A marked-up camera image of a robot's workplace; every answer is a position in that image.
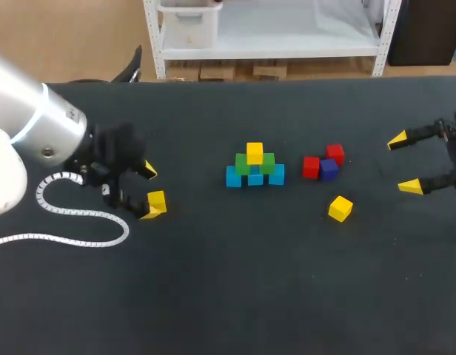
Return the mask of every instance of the white cable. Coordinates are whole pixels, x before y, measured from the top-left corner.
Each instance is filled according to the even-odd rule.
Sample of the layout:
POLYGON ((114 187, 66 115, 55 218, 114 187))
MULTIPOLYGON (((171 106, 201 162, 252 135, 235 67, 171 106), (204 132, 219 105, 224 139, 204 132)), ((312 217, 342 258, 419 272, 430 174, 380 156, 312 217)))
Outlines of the white cable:
POLYGON ((119 243, 123 243, 124 240, 130 235, 130 227, 127 225, 124 220, 120 217, 116 217, 114 214, 100 212, 100 211, 91 211, 89 209, 63 209, 60 207, 55 207, 50 205, 44 199, 44 190, 54 181, 60 179, 68 179, 81 185, 83 183, 83 178, 81 175, 74 174, 72 172, 58 172, 47 176, 43 181, 37 186, 36 190, 36 200, 38 204, 49 212, 56 214, 65 214, 69 216, 91 216, 91 217, 100 217, 106 218, 107 220, 112 220, 113 222, 119 224, 123 228, 123 234, 114 240, 109 242, 85 242, 83 240, 74 240, 63 237, 57 237, 50 234, 37 234, 37 233, 26 233, 26 234, 16 234, 9 237, 0 238, 0 244, 13 242, 16 240, 26 240, 26 239, 35 239, 35 240, 49 240, 51 242, 69 244, 71 246, 83 246, 87 248, 107 248, 110 246, 116 246, 119 243))

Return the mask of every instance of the red block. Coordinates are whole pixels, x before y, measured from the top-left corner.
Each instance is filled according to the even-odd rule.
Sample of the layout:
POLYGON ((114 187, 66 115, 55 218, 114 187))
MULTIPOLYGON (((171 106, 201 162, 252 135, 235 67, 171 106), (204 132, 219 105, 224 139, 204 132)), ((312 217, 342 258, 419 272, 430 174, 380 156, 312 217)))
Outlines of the red block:
POLYGON ((305 157, 304 167, 302 168, 302 176, 306 179, 318 179, 320 171, 320 158, 305 157))
POLYGON ((341 144, 326 146, 326 158, 334 159, 338 166, 342 166, 345 161, 345 152, 343 151, 341 144))

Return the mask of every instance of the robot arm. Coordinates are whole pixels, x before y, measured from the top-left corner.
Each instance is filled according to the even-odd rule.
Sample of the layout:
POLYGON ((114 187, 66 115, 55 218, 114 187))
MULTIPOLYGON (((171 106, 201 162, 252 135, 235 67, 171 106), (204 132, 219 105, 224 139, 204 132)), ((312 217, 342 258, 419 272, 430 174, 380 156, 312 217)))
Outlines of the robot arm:
POLYGON ((454 123, 449 123, 441 118, 427 126, 405 129, 388 143, 388 147, 389 150, 404 148, 435 136, 444 140, 452 162, 452 169, 435 177, 421 177, 400 183, 398 185, 399 190, 418 195, 427 195, 435 190, 445 189, 449 186, 456 188, 456 113, 454 123))
POLYGON ((100 130, 85 114, 0 57, 0 214, 24 195, 27 174, 18 153, 44 166, 62 165, 83 177, 84 186, 102 187, 104 202, 141 218, 147 200, 125 196, 119 178, 131 171, 157 175, 144 159, 145 140, 132 124, 100 130))

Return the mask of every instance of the blue block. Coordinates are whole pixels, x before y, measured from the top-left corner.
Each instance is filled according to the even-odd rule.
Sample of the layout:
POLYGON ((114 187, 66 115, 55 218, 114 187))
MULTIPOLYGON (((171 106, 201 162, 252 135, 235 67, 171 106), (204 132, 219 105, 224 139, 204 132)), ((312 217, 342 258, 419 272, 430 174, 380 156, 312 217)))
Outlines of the blue block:
POLYGON ((269 174, 270 185, 284 185, 284 177, 286 175, 286 167, 284 164, 275 164, 274 174, 269 174))
POLYGON ((241 187, 241 175, 236 175, 234 166, 227 166, 227 187, 241 187))
POLYGON ((338 176, 340 168, 334 159, 325 159, 320 161, 320 179, 322 181, 332 181, 338 176))
POLYGON ((259 166, 251 166, 251 173, 248 175, 248 186, 262 186, 264 185, 264 177, 259 172, 259 166))

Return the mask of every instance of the green block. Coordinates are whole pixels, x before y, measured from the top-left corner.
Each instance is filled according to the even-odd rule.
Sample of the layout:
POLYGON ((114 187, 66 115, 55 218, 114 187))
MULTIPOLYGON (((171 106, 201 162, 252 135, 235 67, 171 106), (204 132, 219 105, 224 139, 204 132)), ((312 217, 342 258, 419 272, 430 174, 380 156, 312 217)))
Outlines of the green block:
POLYGON ((274 172, 275 172, 274 153, 264 153, 263 165, 261 165, 259 167, 259 172, 262 175, 274 174, 274 172))
POLYGON ((249 175, 251 166, 247 164, 246 154, 236 153, 235 158, 235 172, 236 175, 249 175))

